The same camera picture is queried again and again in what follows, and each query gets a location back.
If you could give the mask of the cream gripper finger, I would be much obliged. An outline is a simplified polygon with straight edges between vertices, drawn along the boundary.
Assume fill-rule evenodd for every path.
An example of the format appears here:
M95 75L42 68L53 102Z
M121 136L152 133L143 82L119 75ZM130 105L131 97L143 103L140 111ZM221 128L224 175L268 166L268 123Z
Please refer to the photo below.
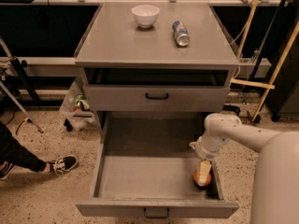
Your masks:
M207 186L211 182L211 162L201 161L197 167L197 181L199 186Z

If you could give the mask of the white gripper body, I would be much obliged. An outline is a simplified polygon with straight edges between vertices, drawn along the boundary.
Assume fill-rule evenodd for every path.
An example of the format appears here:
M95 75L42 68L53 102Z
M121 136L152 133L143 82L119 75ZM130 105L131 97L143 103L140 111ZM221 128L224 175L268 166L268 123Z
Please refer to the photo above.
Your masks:
M196 141L189 143L196 156L202 161L214 160L220 148L224 145L224 139L204 135L200 136Z

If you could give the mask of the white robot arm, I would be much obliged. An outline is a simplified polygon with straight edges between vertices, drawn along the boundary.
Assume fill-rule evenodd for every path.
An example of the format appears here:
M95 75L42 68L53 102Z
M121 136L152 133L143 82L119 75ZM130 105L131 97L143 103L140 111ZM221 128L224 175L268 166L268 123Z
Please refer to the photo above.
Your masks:
M280 132L242 123L236 115L212 113L190 147L200 159L195 183L203 186L211 162L233 140L259 153L250 224L299 224L299 132Z

